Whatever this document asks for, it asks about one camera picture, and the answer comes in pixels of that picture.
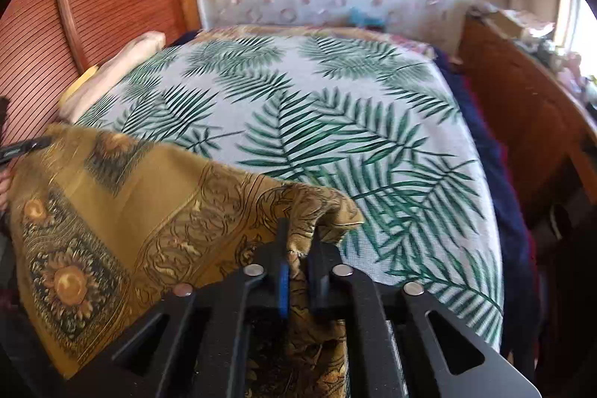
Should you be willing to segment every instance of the yellow fabric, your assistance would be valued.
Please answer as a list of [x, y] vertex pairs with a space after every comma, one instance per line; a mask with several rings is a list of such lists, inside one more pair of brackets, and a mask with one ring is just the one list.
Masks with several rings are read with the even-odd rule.
[[[286, 216], [294, 384], [281, 386], [285, 396], [344, 396], [344, 327], [314, 324], [299, 261], [315, 225], [339, 241], [362, 222], [354, 201], [123, 134], [52, 125], [47, 135], [50, 148], [18, 166], [10, 225], [23, 305], [61, 373], [76, 373], [178, 282], [206, 285], [247, 264]], [[251, 360], [260, 385], [250, 394], [273, 396], [274, 375]]]
[[83, 83], [85, 83], [89, 78], [96, 74], [97, 69], [99, 68], [98, 65], [93, 65], [91, 68], [87, 68], [83, 75], [78, 77], [75, 81], [71, 83], [71, 85], [65, 90], [65, 92], [58, 100], [58, 107], [61, 109], [65, 102], [75, 93]]

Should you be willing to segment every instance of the silver screw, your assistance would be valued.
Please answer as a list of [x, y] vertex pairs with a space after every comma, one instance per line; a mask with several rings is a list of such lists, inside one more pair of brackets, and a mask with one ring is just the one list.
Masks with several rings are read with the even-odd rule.
[[258, 275], [261, 275], [263, 272], [265, 272], [265, 270], [261, 265], [253, 263], [251, 265], [247, 265], [243, 269], [243, 272], [245, 273], [245, 275], [249, 275], [250, 277], [257, 277]]
[[425, 289], [423, 286], [417, 282], [408, 282], [404, 284], [404, 292], [408, 295], [421, 295]]
[[332, 272], [334, 272], [334, 275], [337, 275], [339, 277], [347, 277], [348, 275], [352, 275], [353, 270], [350, 265], [344, 265], [342, 263], [342, 264], [336, 265], [332, 269]]
[[188, 297], [193, 293], [193, 286], [189, 283], [177, 283], [172, 290], [176, 297]]

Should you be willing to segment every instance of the wooden cabinet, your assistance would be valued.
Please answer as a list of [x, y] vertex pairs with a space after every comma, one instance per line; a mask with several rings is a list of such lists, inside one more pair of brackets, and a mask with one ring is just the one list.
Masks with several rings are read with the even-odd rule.
[[[525, 217], [533, 221], [559, 200], [554, 181], [577, 164], [574, 158], [594, 172], [579, 147], [587, 135], [597, 140], [595, 124], [544, 66], [490, 21], [467, 18], [459, 55], [487, 124], [507, 150]], [[597, 191], [590, 191], [595, 199]]]

